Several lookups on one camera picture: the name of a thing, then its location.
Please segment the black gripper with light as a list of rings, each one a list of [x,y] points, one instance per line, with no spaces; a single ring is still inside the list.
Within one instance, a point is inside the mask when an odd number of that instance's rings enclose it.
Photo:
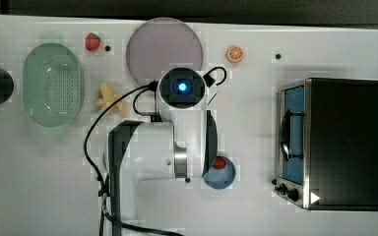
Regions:
[[[175,68],[166,73],[158,84],[162,100],[171,107],[186,109],[198,104],[205,95],[201,76],[189,68]]]

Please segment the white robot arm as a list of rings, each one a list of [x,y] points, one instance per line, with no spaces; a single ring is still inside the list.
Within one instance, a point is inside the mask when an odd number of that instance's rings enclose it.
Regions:
[[[208,105],[219,83],[189,68],[165,73],[156,85],[157,114],[149,123],[125,120],[109,132],[104,153],[110,193],[103,213],[106,236],[166,235],[137,224],[137,187],[146,180],[204,176],[218,153],[218,131]]]

